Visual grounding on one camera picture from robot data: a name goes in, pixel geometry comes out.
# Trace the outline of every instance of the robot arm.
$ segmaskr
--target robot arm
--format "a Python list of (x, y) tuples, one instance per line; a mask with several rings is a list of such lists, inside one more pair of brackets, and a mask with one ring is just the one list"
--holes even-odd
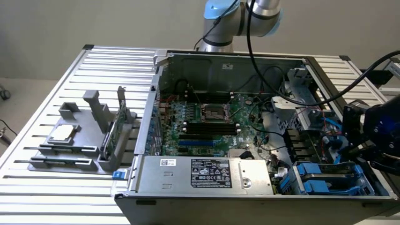
[[(370, 161), (374, 168), (400, 175), (400, 95), (382, 105), (370, 107), (356, 100), (344, 108), (343, 128), (350, 145), (340, 150), (342, 158)], [(363, 132), (360, 116), (366, 115)]]
[(255, 0), (252, 10), (250, 9), (251, 2), (252, 0), (247, 0), (247, 2), (240, 2), (240, 0), (207, 1), (203, 34), (206, 38), (198, 49), (199, 51), (232, 52), (234, 36), (246, 36), (250, 13), (252, 14), (251, 35), (263, 37), (275, 33), (283, 15), (280, 0)]

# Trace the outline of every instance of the sticker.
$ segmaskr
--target sticker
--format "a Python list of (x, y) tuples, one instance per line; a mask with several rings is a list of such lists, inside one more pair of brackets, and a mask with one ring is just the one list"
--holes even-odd
[(55, 131), (51, 133), (51, 137), (56, 141), (64, 141), (70, 136), (74, 131), (74, 126), (68, 124), (63, 124), (58, 126)]
[(234, 69), (234, 65), (232, 64), (223, 64), (223, 69)]
[(175, 158), (162, 159), (160, 166), (176, 166), (176, 159)]
[(232, 188), (231, 179), (230, 160), (192, 159), (191, 185), (194, 188)]
[(283, 177), (284, 175), (288, 174), (288, 169), (286, 167), (278, 167), (278, 176)]

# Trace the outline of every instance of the wall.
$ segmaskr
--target wall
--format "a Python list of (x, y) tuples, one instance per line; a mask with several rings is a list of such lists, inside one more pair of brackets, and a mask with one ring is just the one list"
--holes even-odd
[[(206, 0), (0, 0), (0, 76), (59, 79), (84, 44), (191, 49)], [(283, 0), (258, 52), (351, 56), (359, 67), (399, 46), (399, 0)], [(246, 38), (235, 39), (246, 51)]]

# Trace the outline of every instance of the floor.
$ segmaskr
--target floor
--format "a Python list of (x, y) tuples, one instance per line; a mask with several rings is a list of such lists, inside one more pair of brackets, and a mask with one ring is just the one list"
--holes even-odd
[[(11, 99), (0, 101), (0, 119), (8, 123), (16, 132), (23, 129), (56, 82), (55, 80), (0, 78), (0, 84), (11, 91)], [(398, 80), (390, 82), (391, 86), (398, 84), (398, 82)], [(11, 139), (15, 138), (12, 132), (7, 132), (7, 135)], [(6, 149), (7, 147), (0, 145), (0, 156)], [(362, 221), (358, 225), (399, 225), (399, 220), (400, 213), (391, 218), (375, 217)]]

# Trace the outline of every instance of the green circuit board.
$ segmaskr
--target green circuit board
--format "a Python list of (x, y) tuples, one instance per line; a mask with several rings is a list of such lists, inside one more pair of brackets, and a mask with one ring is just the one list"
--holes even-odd
[[(164, 104), (163, 110), (163, 151), (162, 154), (167, 156), (199, 155), (208, 157), (226, 157), (231, 149), (256, 149), (255, 137), (262, 141), (264, 134), (251, 127), (250, 112), (255, 104), (247, 105), (246, 100), (252, 99), (247, 95), (236, 96), (227, 104), (200, 104), (188, 103), (176, 98)], [(211, 108), (224, 108), (224, 120), (212, 114), (204, 114), (204, 105)], [(255, 107), (252, 115), (258, 118), (259, 108)], [(184, 122), (212, 122), (212, 123), (235, 123), (240, 125), (242, 131), (238, 135), (214, 135), (214, 146), (184, 146), (187, 152), (182, 153), (179, 149), (180, 135), (186, 134), (183, 131)], [(254, 126), (264, 130), (258, 119), (252, 123)]]

